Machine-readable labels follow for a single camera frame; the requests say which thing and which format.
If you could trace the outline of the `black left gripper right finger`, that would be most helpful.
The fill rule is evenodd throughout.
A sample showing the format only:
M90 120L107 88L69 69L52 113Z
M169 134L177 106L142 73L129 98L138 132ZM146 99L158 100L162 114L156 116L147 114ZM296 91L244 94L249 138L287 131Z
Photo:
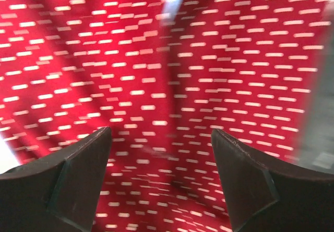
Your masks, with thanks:
M215 129L211 143L233 231L333 231L333 175Z

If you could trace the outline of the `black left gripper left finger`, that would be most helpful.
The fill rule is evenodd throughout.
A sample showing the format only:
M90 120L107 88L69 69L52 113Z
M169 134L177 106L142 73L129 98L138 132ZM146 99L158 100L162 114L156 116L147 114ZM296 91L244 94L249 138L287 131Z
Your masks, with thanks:
M103 127L1 174L1 231L90 231L111 144Z

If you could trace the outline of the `red polka dot cloth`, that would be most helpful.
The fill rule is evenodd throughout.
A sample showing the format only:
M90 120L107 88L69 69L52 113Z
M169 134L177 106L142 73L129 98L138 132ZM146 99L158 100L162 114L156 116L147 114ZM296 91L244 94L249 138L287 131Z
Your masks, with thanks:
M1 136L21 163L100 127L93 231L230 231L211 132L292 160L333 0L1 0Z

